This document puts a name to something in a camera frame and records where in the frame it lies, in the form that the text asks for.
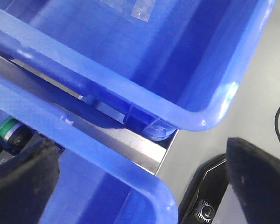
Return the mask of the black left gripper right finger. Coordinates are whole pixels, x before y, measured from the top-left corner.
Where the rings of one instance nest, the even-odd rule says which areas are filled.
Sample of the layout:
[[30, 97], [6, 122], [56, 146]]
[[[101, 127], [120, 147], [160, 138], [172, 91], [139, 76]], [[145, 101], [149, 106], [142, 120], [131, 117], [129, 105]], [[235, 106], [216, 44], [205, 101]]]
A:
[[229, 138], [227, 169], [250, 224], [280, 224], [280, 159], [242, 139]]

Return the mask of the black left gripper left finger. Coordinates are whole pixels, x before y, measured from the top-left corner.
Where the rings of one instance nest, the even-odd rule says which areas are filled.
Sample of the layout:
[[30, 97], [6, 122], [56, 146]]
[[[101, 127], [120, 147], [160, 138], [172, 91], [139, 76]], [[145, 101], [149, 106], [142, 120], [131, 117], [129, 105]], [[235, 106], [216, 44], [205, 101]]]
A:
[[59, 179], [55, 144], [43, 139], [0, 165], [0, 224], [37, 224]]

